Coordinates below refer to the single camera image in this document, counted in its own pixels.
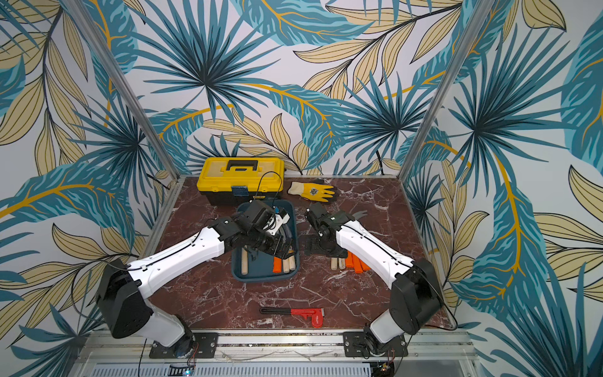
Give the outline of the teal plastic tray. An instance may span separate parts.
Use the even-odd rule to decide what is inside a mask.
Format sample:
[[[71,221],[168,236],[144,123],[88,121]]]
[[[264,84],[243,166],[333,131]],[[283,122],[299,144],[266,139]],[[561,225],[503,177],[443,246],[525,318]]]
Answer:
[[[287,235],[291,236],[291,247],[294,251],[295,268],[290,268],[288,273],[273,272],[273,256],[260,251],[248,251],[247,253],[247,274],[243,274],[242,267],[242,248],[237,248],[232,251],[232,275],[243,283],[267,283],[274,281],[282,281],[290,279],[299,271],[301,262],[299,260],[298,246],[298,230],[295,222],[295,206],[286,199],[277,199],[274,205],[282,212],[287,212],[290,215],[290,220],[287,222]]]

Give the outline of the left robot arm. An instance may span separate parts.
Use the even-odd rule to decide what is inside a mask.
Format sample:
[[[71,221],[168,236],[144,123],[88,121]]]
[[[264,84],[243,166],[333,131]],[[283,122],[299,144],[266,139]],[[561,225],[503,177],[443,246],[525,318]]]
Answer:
[[[111,262],[95,296],[103,320],[115,339],[141,336],[168,349],[176,358],[195,349],[194,335],[177,316],[150,303],[165,284],[227,251],[249,247],[278,259],[289,259],[290,214],[261,200],[246,210],[216,219],[176,245],[129,264]]]

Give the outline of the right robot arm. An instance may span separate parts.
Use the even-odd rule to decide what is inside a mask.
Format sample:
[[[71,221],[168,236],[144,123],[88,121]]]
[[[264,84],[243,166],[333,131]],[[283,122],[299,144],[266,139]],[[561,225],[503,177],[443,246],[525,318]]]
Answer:
[[[363,357],[382,356],[406,344],[445,304],[432,263],[411,259],[371,234],[352,215],[330,214],[320,204],[306,210],[306,220],[317,232],[313,246],[329,257],[354,254],[375,272],[390,290],[389,308],[367,325],[350,345]]]

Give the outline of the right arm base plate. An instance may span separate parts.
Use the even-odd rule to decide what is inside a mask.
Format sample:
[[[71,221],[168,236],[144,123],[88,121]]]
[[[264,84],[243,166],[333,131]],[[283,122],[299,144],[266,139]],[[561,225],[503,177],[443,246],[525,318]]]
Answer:
[[[408,356],[408,342],[403,335],[396,336],[389,342],[380,342],[375,336],[365,331],[345,331],[342,337],[347,358],[404,358]]]

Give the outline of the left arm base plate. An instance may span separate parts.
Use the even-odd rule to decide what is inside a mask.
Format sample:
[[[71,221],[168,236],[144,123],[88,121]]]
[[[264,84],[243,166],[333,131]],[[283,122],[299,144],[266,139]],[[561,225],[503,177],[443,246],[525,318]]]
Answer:
[[[193,332],[185,334],[171,347],[154,342],[149,353],[151,359],[212,359],[218,345],[218,333]]]

